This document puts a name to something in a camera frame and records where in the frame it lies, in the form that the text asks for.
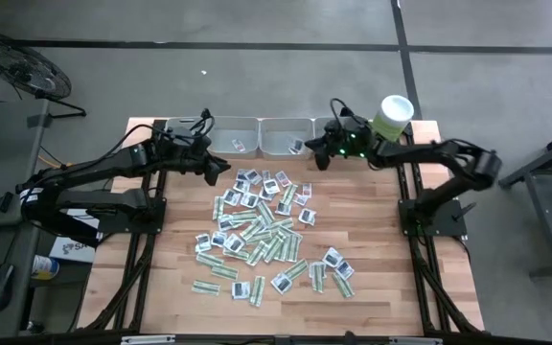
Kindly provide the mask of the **white printed cardboard box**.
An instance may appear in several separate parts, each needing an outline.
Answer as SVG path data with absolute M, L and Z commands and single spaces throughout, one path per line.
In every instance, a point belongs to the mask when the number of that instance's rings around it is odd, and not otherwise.
M 99 220 L 89 216 L 85 209 L 68 209 L 67 215 L 79 220 L 94 229 L 99 226 Z M 50 258 L 64 261 L 92 264 L 96 249 L 66 237 L 57 237 L 49 253 Z

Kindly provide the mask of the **black floor fan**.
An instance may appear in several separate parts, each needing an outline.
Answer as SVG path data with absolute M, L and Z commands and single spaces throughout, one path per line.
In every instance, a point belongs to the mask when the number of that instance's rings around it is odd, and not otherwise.
M 12 43 L 12 38 L 0 34 L 0 79 L 16 91 L 23 90 L 39 100 L 71 108 L 71 113 L 53 118 L 86 117 L 86 111 L 64 101 L 72 92 L 69 77 L 52 61 L 29 47 Z

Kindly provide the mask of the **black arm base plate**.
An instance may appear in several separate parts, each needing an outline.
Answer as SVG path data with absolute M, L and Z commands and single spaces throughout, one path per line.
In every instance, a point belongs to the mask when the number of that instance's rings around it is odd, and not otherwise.
M 99 217 L 98 230 L 102 233 L 129 233 L 156 235 L 162 231 L 167 199 L 154 197 L 147 210 L 138 211 L 133 216 L 118 212 L 113 216 Z
M 415 199 L 400 200 L 398 212 L 402 233 L 408 237 L 460 237 L 467 234 L 461 203 L 452 199 L 435 213 L 424 215 L 414 209 Z

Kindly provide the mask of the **green wipes canister white lid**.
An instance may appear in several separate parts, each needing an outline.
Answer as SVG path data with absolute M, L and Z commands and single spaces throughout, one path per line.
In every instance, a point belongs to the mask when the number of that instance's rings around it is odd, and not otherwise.
M 384 139 L 396 142 L 414 113 L 414 105 L 409 99 L 400 95 L 390 95 L 381 101 L 371 127 Z

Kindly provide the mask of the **black aluminium frame struts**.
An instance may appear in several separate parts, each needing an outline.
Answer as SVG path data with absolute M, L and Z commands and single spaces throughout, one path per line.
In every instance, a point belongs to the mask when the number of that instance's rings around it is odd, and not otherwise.
M 97 248 L 80 304 L 80 331 L 138 332 L 141 328 L 154 246 L 164 227 L 166 181 L 164 171 L 137 181 L 115 181 L 115 187 L 140 187 L 155 197 L 157 218 L 147 234 L 114 234 Z
M 410 127 L 404 131 L 404 139 L 405 146 L 415 144 Z M 421 165 L 402 164 L 396 166 L 402 196 L 400 200 L 416 199 L 422 191 L 426 190 L 423 187 Z M 466 215 L 473 206 L 469 204 L 461 205 L 461 207 Z M 448 238 L 456 238 L 461 241 L 466 235 Z M 407 238 L 410 249 L 423 332 L 425 334 L 434 332 L 479 334 L 481 331 L 457 308 L 442 284 L 434 241 L 436 237 L 404 236 Z

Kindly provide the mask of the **silver bracket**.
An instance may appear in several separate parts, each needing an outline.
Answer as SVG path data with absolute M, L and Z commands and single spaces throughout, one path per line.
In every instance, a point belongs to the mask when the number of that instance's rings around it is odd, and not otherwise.
M 120 345 L 175 345 L 174 334 L 144 334 L 124 336 Z
M 440 338 L 428 337 L 390 337 L 388 345 L 444 345 Z

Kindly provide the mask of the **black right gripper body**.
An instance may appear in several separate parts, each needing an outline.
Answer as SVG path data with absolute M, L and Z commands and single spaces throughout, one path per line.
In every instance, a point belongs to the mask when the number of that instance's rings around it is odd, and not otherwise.
M 370 123 L 356 115 L 331 120 L 327 124 L 327 152 L 331 157 L 365 158 L 375 139 Z

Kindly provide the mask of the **black front frame rail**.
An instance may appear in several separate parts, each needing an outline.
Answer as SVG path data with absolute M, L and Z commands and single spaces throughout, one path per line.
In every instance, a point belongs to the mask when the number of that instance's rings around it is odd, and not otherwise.
M 0 338 L 0 345 L 120 345 L 124 336 L 143 335 L 131 330 L 50 333 Z M 552 345 L 552 341 L 490 335 L 487 333 L 429 333 L 412 335 L 225 335 L 175 334 L 175 345 L 388 345 L 390 337 L 440 338 L 444 345 Z

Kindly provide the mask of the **white and yellow can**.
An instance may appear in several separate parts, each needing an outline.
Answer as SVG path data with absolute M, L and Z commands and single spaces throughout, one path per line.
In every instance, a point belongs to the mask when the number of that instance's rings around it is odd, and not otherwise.
M 31 278 L 40 281 L 50 281 L 54 279 L 60 270 L 57 260 L 50 257 L 34 255 Z

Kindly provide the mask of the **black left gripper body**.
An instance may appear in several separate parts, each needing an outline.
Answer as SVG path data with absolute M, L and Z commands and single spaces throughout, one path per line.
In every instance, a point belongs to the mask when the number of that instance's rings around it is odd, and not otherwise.
M 158 141 L 158 156 L 168 169 L 204 169 L 211 140 L 185 127 L 167 127 Z

